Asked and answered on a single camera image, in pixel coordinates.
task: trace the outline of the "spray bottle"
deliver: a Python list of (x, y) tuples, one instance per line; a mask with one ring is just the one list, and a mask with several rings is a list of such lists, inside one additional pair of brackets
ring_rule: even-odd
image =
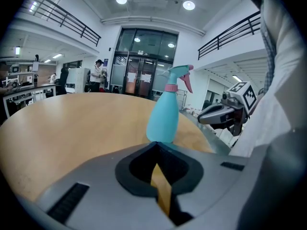
[(146, 136), (150, 141), (173, 142), (179, 119), (179, 108), (176, 99), (178, 91), (177, 78), (183, 80), (187, 89), (192, 92), (189, 71), (192, 65), (178, 66), (169, 69), (169, 79), (165, 91), (154, 106), (147, 125)]

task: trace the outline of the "pink bottle collar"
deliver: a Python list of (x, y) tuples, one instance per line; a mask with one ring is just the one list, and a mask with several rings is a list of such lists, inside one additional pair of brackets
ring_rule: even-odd
[(178, 91), (178, 85), (177, 84), (167, 84), (165, 86), (165, 91), (167, 92), (177, 92)]

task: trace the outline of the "gray floor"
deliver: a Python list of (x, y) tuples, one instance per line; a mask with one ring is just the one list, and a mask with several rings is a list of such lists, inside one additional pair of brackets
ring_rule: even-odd
[(184, 116), (186, 116), (189, 120), (191, 120), (204, 134), (204, 136), (207, 138), (207, 141), (211, 147), (211, 149), (221, 155), (228, 155), (230, 152), (230, 148), (222, 141), (220, 140), (211, 130), (206, 128), (205, 125), (202, 125), (198, 122), (197, 118), (191, 115), (190, 113), (187, 113), (186, 111), (180, 111)]

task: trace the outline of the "double door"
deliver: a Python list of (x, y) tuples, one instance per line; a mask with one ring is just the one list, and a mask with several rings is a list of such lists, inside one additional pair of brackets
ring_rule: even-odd
[(156, 60), (130, 56), (125, 74), (124, 93), (148, 98), (152, 90)]

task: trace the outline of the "railing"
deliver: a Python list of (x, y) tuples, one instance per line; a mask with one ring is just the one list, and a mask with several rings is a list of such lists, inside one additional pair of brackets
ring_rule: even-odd
[(60, 27), (65, 26), (96, 46), (101, 38), (91, 28), (51, 0), (25, 0), (19, 11), (56, 23)]
[(198, 50), (198, 60), (206, 54), (219, 50), (222, 46), (237, 40), (248, 34), (255, 34), (255, 31), (260, 30), (260, 11), (256, 12), (249, 17), (239, 21), (232, 27), (223, 31), (221, 34), (216, 36), (210, 42), (206, 43), (203, 47)]

